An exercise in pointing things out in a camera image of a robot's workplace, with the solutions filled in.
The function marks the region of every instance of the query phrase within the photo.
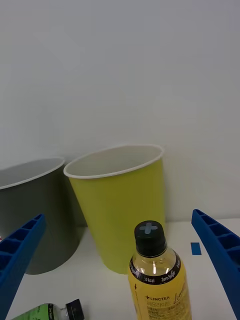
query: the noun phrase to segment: gray bin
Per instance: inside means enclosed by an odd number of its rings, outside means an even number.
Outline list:
[[[36,275],[68,260],[78,247],[64,159],[40,159],[0,170],[0,236],[44,214],[47,228],[26,271]]]

